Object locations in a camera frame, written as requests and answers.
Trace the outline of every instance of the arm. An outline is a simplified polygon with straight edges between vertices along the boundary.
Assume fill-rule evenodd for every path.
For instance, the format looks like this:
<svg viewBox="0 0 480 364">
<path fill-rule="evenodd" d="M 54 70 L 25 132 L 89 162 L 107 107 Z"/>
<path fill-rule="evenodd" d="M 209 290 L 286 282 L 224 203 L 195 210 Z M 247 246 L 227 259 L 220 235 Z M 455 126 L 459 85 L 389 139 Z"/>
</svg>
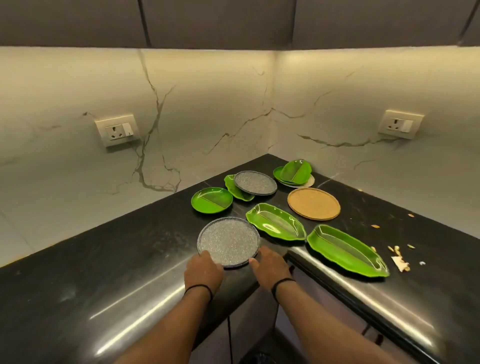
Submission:
<svg viewBox="0 0 480 364">
<path fill-rule="evenodd" d="M 271 290 L 283 278 L 291 278 L 288 265 L 277 253 L 260 248 L 262 260 L 250 260 L 260 285 Z M 278 302 L 285 310 L 311 363 L 396 364 L 382 349 L 345 326 L 311 298 L 296 282 L 280 283 Z"/>
<path fill-rule="evenodd" d="M 184 278 L 186 288 L 206 284 L 215 294 L 223 279 L 223 267 L 203 251 L 188 262 Z M 115 364 L 187 364 L 209 301 L 207 288 L 188 290 L 182 300 Z"/>
</svg>

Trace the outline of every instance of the forearm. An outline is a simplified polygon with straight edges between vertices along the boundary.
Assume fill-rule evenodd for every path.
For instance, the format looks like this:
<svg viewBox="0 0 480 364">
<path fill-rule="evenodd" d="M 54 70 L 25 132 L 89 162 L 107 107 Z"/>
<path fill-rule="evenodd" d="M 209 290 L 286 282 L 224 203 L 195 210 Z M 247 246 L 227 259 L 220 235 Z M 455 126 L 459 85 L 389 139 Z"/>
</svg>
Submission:
<svg viewBox="0 0 480 364">
<path fill-rule="evenodd" d="M 382 349 L 345 326 L 297 283 L 281 283 L 276 297 L 313 364 L 396 364 Z"/>
<path fill-rule="evenodd" d="M 210 294 L 204 287 L 189 290 L 182 301 L 115 364 L 187 364 L 209 299 Z"/>
</svg>

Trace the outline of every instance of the countertop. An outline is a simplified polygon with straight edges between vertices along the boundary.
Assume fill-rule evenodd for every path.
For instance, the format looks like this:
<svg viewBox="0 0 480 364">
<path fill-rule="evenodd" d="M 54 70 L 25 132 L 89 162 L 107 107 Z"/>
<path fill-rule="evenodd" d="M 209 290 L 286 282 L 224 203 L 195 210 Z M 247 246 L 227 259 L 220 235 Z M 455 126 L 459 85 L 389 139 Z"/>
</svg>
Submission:
<svg viewBox="0 0 480 364">
<path fill-rule="evenodd" d="M 0 355 L 9 363 L 111 363 L 183 294 L 183 271 L 200 230 L 222 216 L 244 217 L 259 202 L 290 213 L 273 196 L 235 200 L 214 216 L 195 212 L 192 195 L 223 186 L 226 174 L 272 175 L 285 161 L 264 155 L 205 182 L 0 268 Z M 304 246 L 272 244 L 298 268 L 421 363 L 471 363 L 480 355 L 479 240 L 314 173 L 340 215 L 328 224 L 376 247 L 391 276 L 356 277 Z M 299 217 L 307 232 L 315 221 Z M 416 247 L 408 250 L 406 244 Z M 400 273 L 387 246 L 399 245 L 411 271 Z M 248 266 L 227 270 L 201 325 L 206 338 L 258 287 Z"/>
</svg>

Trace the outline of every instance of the green plate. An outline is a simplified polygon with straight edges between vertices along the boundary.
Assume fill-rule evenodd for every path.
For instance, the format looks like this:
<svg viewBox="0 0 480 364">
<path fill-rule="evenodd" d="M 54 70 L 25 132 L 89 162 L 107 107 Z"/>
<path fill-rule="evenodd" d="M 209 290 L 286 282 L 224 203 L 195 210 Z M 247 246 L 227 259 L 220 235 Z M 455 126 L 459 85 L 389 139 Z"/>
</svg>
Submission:
<svg viewBox="0 0 480 364">
<path fill-rule="evenodd" d="M 245 214 L 249 223 L 274 238 L 305 240 L 307 232 L 295 217 L 278 207 L 261 203 Z"/>
<path fill-rule="evenodd" d="M 313 250 L 350 272 L 367 277 L 390 275 L 385 262 L 370 247 L 331 226 L 315 226 L 307 241 Z"/>
<path fill-rule="evenodd" d="M 308 181 L 312 167 L 303 159 L 288 162 L 280 173 L 280 180 L 294 184 L 304 184 Z"/>
<path fill-rule="evenodd" d="M 232 194 L 220 187 L 204 188 L 192 197 L 192 207 L 204 214 L 216 214 L 228 208 L 232 202 Z"/>
<path fill-rule="evenodd" d="M 225 181 L 225 186 L 227 187 L 228 191 L 233 195 L 233 197 L 243 201 L 253 200 L 255 195 L 246 193 L 242 191 L 240 188 L 238 188 L 235 182 L 233 181 L 233 177 L 235 177 L 234 174 L 229 174 L 223 179 Z"/>
<path fill-rule="evenodd" d="M 283 179 L 280 178 L 281 174 L 282 174 L 282 170 L 283 170 L 283 167 L 277 167 L 273 170 L 273 176 L 279 180 L 280 182 L 284 183 L 284 184 L 288 184 L 289 186 L 300 186 L 299 184 L 296 184 L 296 183 L 292 183 L 292 182 L 287 182 L 287 181 L 284 181 Z"/>
</svg>

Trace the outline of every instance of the upper cabinet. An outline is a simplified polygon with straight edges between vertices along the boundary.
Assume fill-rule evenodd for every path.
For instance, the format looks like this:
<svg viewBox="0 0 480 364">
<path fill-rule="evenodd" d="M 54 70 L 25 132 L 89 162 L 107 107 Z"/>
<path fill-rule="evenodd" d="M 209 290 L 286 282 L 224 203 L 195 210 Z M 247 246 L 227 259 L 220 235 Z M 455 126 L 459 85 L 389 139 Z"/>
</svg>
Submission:
<svg viewBox="0 0 480 364">
<path fill-rule="evenodd" d="M 468 26 L 463 39 L 460 41 L 462 46 L 480 46 L 480 8 L 476 9 L 476 12 L 471 18 L 470 25 Z"/>
<path fill-rule="evenodd" d="M 295 0 L 143 0 L 154 48 L 290 49 Z"/>
<path fill-rule="evenodd" d="M 137 0 L 1 0 L 0 46 L 146 47 Z"/>
<path fill-rule="evenodd" d="M 453 45 L 475 0 L 297 0 L 294 49 Z"/>
</svg>

